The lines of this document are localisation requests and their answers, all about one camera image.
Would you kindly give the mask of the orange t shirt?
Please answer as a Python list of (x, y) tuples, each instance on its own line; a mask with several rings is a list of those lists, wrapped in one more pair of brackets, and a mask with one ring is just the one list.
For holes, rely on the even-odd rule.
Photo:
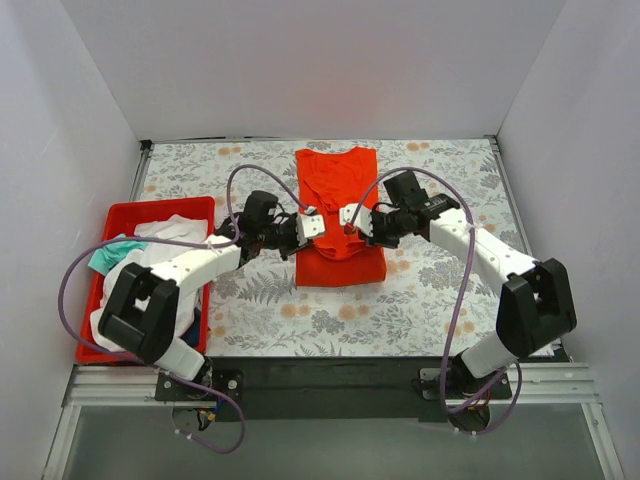
[(323, 216), (326, 234), (296, 255), (299, 287), (345, 287), (382, 282), (387, 275), (383, 249), (347, 235), (339, 210), (362, 199), (378, 177), (374, 149), (354, 147), (344, 153), (296, 152), (299, 198)]

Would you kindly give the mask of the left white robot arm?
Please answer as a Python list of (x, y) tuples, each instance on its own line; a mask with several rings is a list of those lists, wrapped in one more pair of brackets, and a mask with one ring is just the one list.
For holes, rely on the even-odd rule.
[(101, 313), (98, 333), (143, 364), (177, 376), (188, 398), (205, 398), (213, 377), (205, 356), (175, 332), (179, 309), (201, 287), (243, 267), (263, 249), (287, 258), (308, 245), (305, 216), (278, 212), (277, 207), (275, 195), (254, 191), (244, 210), (225, 219), (200, 248), (152, 266), (124, 266)]

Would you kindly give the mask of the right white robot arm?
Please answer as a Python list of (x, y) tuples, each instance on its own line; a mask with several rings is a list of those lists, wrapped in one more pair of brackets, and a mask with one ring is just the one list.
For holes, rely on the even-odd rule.
[(394, 169), (381, 178), (390, 203), (386, 211), (358, 203), (343, 212), (345, 228), (369, 246), (395, 248), (416, 235), (460, 260), (468, 278), (476, 273), (499, 298), (494, 331), (455, 357), (445, 355), (443, 386), (475, 397), (498, 371), (525, 359), (577, 326), (566, 267), (551, 258), (522, 253), (474, 223), (455, 193), (429, 196), (417, 169)]

